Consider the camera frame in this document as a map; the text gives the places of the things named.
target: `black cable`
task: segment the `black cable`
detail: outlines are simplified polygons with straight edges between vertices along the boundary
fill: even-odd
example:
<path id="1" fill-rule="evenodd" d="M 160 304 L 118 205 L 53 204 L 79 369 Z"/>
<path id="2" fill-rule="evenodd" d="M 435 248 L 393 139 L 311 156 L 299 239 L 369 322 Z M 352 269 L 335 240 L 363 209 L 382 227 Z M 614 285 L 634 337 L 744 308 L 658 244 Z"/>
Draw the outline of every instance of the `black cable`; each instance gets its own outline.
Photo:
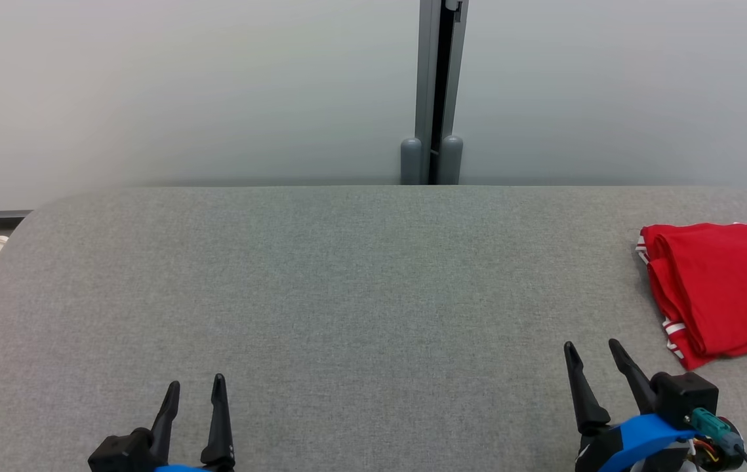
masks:
<path id="1" fill-rule="evenodd" d="M 741 445 L 739 444 L 735 445 L 735 452 L 740 454 L 741 457 L 743 458 L 743 462 L 746 462 L 747 464 L 747 454 L 746 454 L 746 451 L 743 450 L 743 447 L 741 447 Z"/>

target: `folded red garment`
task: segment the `folded red garment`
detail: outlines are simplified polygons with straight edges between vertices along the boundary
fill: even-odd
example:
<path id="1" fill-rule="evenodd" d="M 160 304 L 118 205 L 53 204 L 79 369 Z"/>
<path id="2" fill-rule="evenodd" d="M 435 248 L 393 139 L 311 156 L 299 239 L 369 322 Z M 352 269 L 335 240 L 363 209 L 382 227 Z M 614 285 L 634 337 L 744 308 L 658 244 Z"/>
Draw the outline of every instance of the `folded red garment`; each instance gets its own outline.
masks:
<path id="1" fill-rule="evenodd" d="M 747 353 L 747 224 L 644 227 L 650 287 L 688 370 Z"/>

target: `teal connector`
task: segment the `teal connector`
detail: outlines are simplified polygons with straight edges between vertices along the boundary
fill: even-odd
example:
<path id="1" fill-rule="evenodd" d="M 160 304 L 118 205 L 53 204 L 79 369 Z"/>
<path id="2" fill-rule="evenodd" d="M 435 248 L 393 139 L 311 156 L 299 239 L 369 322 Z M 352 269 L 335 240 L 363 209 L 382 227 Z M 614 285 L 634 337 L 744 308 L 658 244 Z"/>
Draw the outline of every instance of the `teal connector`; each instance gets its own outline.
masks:
<path id="1" fill-rule="evenodd" d="M 738 433 L 732 431 L 732 427 L 723 420 L 713 415 L 705 408 L 697 408 L 691 412 L 691 426 L 700 433 L 711 437 L 726 454 L 736 454 L 735 446 L 743 449 L 743 439 Z"/>

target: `gray fabric surface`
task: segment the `gray fabric surface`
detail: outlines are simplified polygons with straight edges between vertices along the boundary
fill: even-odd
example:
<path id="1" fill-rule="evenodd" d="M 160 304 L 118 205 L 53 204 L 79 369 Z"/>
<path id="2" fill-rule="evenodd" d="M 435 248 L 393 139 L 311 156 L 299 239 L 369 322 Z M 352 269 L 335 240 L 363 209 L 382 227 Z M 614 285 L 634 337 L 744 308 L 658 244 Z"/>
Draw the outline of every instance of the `gray fabric surface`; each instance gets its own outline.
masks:
<path id="1" fill-rule="evenodd" d="M 0 470 L 86 470 L 213 374 L 238 472 L 573 470 L 562 344 L 613 420 L 610 337 L 680 373 L 634 254 L 646 224 L 747 223 L 747 192 L 651 187 L 145 189 L 32 213 L 0 256 Z M 747 439 L 747 357 L 699 373 Z"/>

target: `white stripe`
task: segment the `white stripe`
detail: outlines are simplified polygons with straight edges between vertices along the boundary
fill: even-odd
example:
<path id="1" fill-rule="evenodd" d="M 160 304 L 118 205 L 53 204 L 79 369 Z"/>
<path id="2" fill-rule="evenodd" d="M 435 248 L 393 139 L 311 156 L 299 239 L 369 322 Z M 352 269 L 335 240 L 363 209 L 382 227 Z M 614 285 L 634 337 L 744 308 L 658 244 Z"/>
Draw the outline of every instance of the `white stripe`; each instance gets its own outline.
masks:
<path id="1" fill-rule="evenodd" d="M 673 325 L 667 326 L 667 328 L 665 328 L 664 331 L 667 332 L 669 336 L 673 334 L 674 332 L 677 332 L 682 329 L 685 329 L 685 323 L 674 323 Z"/>

